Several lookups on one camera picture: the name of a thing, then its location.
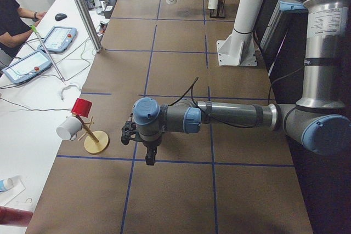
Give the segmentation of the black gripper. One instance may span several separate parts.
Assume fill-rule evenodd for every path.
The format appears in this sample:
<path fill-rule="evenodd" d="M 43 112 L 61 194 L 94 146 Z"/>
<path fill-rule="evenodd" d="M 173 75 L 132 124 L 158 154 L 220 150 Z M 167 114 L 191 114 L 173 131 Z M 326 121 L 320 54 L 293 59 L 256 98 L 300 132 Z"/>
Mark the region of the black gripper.
<path fill-rule="evenodd" d="M 157 147 L 148 147 L 145 155 L 147 165 L 155 165 L 157 155 Z"/>

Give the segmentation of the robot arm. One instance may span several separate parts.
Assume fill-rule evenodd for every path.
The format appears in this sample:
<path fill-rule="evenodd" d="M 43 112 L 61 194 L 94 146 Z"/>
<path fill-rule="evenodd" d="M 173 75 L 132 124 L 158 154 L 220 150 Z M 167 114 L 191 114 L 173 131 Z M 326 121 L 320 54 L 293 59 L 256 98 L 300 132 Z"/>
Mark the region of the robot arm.
<path fill-rule="evenodd" d="M 197 133 L 202 124 L 236 128 L 268 127 L 283 130 L 305 149 L 335 155 L 350 145 L 350 120 L 343 115 L 339 95 L 342 44 L 350 15 L 350 0 L 279 0 L 283 12 L 306 12 L 302 96 L 293 104 L 266 106 L 227 104 L 180 98 L 160 105 L 141 98 L 122 128 L 121 140 L 141 142 L 147 165 L 156 162 L 165 132 Z"/>

